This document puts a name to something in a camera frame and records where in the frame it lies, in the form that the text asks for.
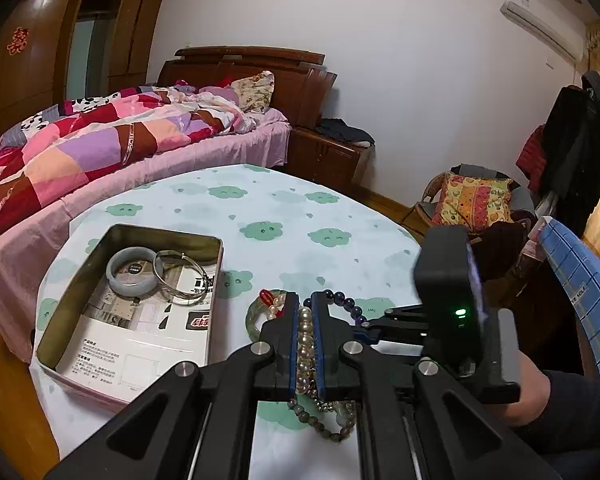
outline wooden wardrobe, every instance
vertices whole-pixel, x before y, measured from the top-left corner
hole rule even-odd
[[[90,10],[92,1],[21,0],[6,20],[0,30],[0,135],[66,98],[72,37],[81,15],[109,13],[103,93],[146,82],[162,0],[108,0],[108,9]],[[18,28],[26,29],[27,44],[13,54],[13,46],[11,52],[7,46],[13,45]]]

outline pillow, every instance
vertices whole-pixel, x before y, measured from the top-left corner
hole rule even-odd
[[[433,215],[436,225],[465,225],[472,233],[495,222],[513,222],[509,211],[511,178],[483,179],[448,172]]]
[[[273,95],[273,73],[264,70],[258,75],[238,79],[229,85],[240,98],[243,112],[260,112],[267,108]]]
[[[221,88],[219,86],[205,86],[198,90],[199,94],[202,92],[211,92],[213,95],[219,95],[220,97],[224,97],[227,101],[231,101],[236,106],[240,106],[240,97],[231,88]]]

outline tablecloth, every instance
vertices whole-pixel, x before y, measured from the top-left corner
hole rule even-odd
[[[323,186],[249,164],[225,166],[139,186],[75,218],[40,286],[36,346],[75,271],[116,223],[222,239],[210,362],[250,342],[244,317],[261,288],[292,290],[301,301],[314,290],[342,290],[368,318],[418,303],[411,270],[420,248],[405,229]],[[330,312],[353,323],[341,307],[332,305]],[[30,373],[61,457],[112,417],[48,377],[36,359]],[[337,429],[333,414],[319,416]],[[326,442],[298,422],[286,403],[258,404],[250,478],[359,476],[355,433],[340,444]]]

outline black coat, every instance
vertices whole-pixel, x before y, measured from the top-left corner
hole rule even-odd
[[[555,219],[581,237],[600,200],[600,75],[560,91],[544,127],[541,194],[558,195]]]

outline red bead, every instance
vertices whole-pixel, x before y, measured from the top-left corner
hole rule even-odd
[[[262,303],[264,303],[267,306],[271,306],[273,305],[273,294],[271,293],[270,290],[267,290],[266,288],[263,288],[259,295],[260,299],[262,300]]]

